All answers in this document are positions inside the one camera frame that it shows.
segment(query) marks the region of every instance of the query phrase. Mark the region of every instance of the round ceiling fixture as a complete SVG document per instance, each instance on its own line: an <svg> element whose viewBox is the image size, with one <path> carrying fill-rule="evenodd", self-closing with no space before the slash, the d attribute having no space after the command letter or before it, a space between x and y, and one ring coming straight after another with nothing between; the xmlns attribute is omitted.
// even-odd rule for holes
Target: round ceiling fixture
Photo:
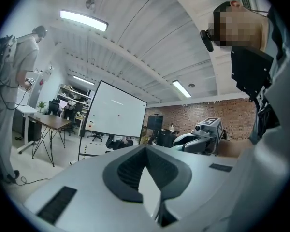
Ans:
<svg viewBox="0 0 290 232"><path fill-rule="evenodd" d="M95 10L96 5L94 0L87 0L85 5L89 10Z"/></svg>

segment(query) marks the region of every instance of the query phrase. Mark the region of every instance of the wooden tabletop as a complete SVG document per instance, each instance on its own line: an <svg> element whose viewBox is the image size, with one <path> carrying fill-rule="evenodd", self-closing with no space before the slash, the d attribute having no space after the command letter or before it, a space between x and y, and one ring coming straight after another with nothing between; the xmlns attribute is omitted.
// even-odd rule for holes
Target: wooden tabletop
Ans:
<svg viewBox="0 0 290 232"><path fill-rule="evenodd" d="M66 120L64 118L60 118L56 115L39 115L39 117L35 115L29 115L29 118L39 124L42 124L55 130L65 127L71 123L71 121Z"/></svg>

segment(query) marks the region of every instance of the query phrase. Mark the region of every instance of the trousers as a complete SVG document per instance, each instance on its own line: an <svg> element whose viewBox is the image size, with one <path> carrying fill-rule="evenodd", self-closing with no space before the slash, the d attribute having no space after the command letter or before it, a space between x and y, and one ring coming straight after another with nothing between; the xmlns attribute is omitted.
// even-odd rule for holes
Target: trousers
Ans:
<svg viewBox="0 0 290 232"><path fill-rule="evenodd" d="M15 173L10 162L14 108L15 103L4 103L0 99L0 176L6 181L9 181L8 175L15 178Z"/></svg>

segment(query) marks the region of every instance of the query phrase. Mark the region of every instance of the whiteboard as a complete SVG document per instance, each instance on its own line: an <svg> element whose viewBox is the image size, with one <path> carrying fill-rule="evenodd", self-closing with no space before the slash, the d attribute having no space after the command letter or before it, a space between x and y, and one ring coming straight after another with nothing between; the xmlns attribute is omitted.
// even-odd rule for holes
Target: whiteboard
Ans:
<svg viewBox="0 0 290 232"><path fill-rule="evenodd" d="M100 81L89 109L86 130L139 137L147 103Z"/></svg>

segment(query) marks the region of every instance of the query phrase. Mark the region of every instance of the brick wall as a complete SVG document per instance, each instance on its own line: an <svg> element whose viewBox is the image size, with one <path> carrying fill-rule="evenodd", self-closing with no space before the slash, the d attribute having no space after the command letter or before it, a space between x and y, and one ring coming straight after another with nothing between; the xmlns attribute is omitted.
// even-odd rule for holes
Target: brick wall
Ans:
<svg viewBox="0 0 290 232"><path fill-rule="evenodd" d="M164 115L162 128L168 129L173 123L180 134L191 132L198 122L208 117L220 117L223 128L233 140L245 139L250 135L256 115L255 104L248 99L189 104L187 107L147 108L144 125L147 125L148 116L155 114Z"/></svg>

